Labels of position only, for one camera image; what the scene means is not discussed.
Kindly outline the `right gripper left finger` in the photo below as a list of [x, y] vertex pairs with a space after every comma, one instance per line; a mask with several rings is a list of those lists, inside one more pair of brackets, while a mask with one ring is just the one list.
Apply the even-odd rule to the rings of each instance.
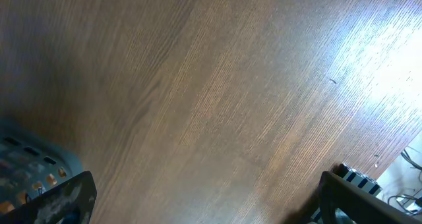
[[89, 223], [97, 190], [84, 171], [1, 216], [1, 223]]

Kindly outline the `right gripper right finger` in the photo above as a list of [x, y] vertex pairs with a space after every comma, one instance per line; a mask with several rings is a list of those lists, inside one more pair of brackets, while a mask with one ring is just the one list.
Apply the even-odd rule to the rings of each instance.
[[318, 185], [319, 208], [324, 224], [338, 222], [335, 211], [343, 211], [356, 223], [418, 224], [420, 221], [325, 171]]

